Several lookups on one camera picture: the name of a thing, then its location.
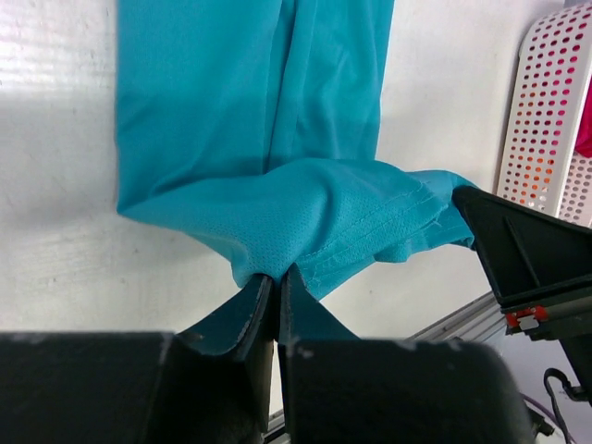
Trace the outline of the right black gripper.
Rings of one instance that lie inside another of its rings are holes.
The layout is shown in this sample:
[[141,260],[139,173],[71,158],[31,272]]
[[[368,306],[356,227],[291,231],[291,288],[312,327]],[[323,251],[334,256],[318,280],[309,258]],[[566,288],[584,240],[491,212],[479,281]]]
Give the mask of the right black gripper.
[[[452,200],[475,237],[507,333],[557,340],[580,383],[566,389],[569,397],[590,398],[591,230],[471,186],[455,189]],[[584,298],[507,309],[572,295]]]

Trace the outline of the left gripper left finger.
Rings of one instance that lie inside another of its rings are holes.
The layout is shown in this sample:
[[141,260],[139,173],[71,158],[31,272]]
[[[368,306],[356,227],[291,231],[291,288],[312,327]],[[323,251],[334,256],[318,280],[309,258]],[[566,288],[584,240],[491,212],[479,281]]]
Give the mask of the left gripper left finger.
[[5,332],[5,443],[259,443],[273,282],[171,332]]

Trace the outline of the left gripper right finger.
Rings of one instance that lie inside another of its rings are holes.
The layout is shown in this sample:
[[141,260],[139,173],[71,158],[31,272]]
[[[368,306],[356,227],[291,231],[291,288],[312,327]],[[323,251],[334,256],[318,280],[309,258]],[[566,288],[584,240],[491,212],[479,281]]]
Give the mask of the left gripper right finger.
[[531,420],[498,354],[470,341],[360,339],[291,268],[278,349],[294,443],[531,443]]

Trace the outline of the teal t shirt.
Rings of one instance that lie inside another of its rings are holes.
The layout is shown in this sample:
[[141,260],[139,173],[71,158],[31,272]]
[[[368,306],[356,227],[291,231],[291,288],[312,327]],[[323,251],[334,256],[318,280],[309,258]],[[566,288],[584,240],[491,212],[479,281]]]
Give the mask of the teal t shirt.
[[120,215],[185,233],[243,286],[296,266],[323,298],[473,234],[463,179],[376,159],[390,1],[122,1]]

